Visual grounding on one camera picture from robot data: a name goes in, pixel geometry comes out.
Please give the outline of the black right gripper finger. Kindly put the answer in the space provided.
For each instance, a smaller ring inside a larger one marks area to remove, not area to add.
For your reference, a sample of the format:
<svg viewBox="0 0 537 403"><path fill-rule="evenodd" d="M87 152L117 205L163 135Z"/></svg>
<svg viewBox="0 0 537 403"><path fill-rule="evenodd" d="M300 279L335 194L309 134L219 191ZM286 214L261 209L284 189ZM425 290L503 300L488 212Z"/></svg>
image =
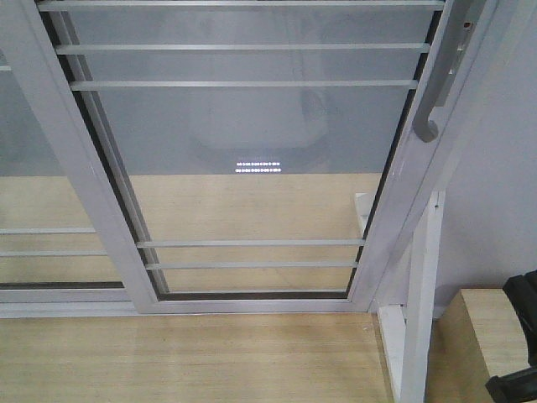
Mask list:
<svg viewBox="0 0 537 403"><path fill-rule="evenodd" d="M510 277L503 286L523 329L528 362L536 365L536 271Z"/></svg>
<svg viewBox="0 0 537 403"><path fill-rule="evenodd" d="M486 389L494 402L528 402L536 400L536 368L527 368L502 377L493 376Z"/></svg>

